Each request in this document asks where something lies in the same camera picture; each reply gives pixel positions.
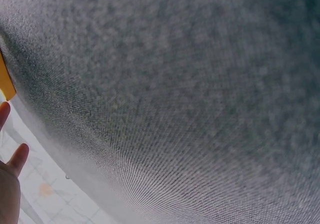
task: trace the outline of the orange stain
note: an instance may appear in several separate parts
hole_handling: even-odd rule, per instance
[[[39,186],[40,196],[47,198],[47,197],[51,196],[53,193],[54,193],[54,190],[52,189],[52,187],[48,183],[42,183]]]

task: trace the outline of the yellow edge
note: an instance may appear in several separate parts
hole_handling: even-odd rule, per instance
[[[6,68],[4,58],[0,52],[0,90],[4,94],[7,101],[11,100],[16,92],[14,84],[9,76],[9,72]]]

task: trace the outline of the gray upholstered surface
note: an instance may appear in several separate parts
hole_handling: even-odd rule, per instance
[[[320,223],[319,0],[0,0],[14,105],[119,223]]]

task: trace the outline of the white tiled floor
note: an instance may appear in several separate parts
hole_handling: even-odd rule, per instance
[[[19,177],[19,224],[116,224],[66,177],[11,108],[9,121],[0,132],[0,159],[7,161],[21,138],[30,146],[28,161]]]

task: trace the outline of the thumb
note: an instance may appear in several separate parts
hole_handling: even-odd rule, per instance
[[[27,144],[21,144],[12,155],[11,159],[6,163],[11,173],[18,177],[22,168],[24,167],[29,154],[29,147]]]

